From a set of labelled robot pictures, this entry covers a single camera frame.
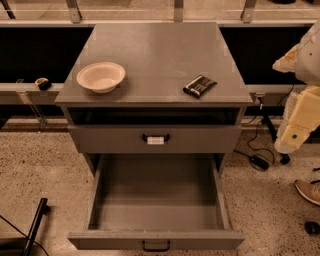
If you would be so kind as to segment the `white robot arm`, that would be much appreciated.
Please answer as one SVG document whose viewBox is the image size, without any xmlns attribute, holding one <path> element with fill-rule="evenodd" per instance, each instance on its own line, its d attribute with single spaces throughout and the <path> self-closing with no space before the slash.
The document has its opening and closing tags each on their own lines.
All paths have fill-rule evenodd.
<svg viewBox="0 0 320 256">
<path fill-rule="evenodd" d="M 320 21 L 300 42 L 274 62 L 276 71 L 293 72 L 307 87 L 287 98 L 283 121 L 277 132 L 275 149 L 283 154 L 296 151 L 320 126 Z"/>
</svg>

